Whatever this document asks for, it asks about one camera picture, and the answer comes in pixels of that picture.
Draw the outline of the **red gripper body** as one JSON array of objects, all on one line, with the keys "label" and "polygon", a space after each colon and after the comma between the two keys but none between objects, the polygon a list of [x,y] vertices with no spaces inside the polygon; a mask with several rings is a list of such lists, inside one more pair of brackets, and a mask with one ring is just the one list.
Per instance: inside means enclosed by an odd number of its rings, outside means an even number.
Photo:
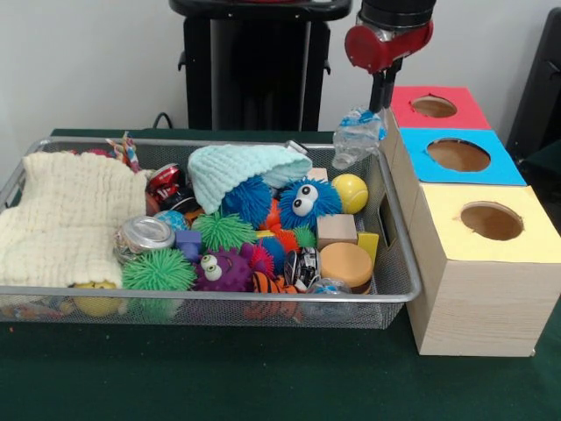
[{"label": "red gripper body", "polygon": [[346,33],[344,49],[354,67],[374,74],[390,68],[396,60],[423,49],[429,43],[433,29],[430,21],[422,27],[383,40],[372,27],[355,25]]}]

